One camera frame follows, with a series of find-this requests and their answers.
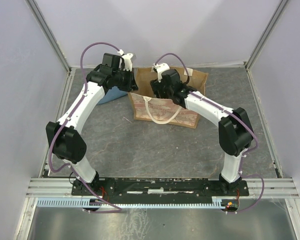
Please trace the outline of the brown canvas tote bag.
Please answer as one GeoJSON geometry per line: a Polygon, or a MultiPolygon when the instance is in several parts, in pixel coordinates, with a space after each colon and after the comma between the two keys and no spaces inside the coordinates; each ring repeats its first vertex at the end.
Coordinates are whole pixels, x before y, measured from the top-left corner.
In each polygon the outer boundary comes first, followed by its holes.
{"type": "Polygon", "coordinates": [[[138,68],[135,81],[138,90],[128,94],[135,120],[150,121],[159,125],[171,124],[195,129],[199,122],[198,113],[173,103],[170,99],[156,98],[150,81],[157,73],[150,67],[138,68]]]}

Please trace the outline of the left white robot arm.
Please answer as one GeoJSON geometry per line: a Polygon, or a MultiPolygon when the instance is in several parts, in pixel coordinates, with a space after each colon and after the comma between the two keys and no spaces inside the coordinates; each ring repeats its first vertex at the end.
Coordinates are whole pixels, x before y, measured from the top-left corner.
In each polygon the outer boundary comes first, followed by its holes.
{"type": "Polygon", "coordinates": [[[138,90],[135,81],[133,53],[119,52],[118,55],[105,53],[102,63],[86,76],[80,94],[66,113],[57,121],[46,125],[46,135],[49,143],[49,157],[52,155],[64,161],[72,168],[80,180],[91,188],[99,187],[99,174],[90,165],[87,157],[87,145],[81,133],[92,110],[98,102],[113,87],[124,92],[138,90]]]}

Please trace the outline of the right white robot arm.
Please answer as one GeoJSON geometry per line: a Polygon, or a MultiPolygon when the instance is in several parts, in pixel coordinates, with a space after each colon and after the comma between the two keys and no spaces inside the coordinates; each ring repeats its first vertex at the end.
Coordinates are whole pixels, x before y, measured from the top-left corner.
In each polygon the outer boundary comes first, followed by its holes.
{"type": "Polygon", "coordinates": [[[219,145],[224,151],[223,168],[217,186],[224,194],[235,191],[242,180],[242,159],[255,138],[247,112],[241,107],[232,109],[205,97],[194,87],[182,82],[176,69],[156,70],[156,74],[150,86],[158,99],[170,99],[217,126],[219,145]]]}

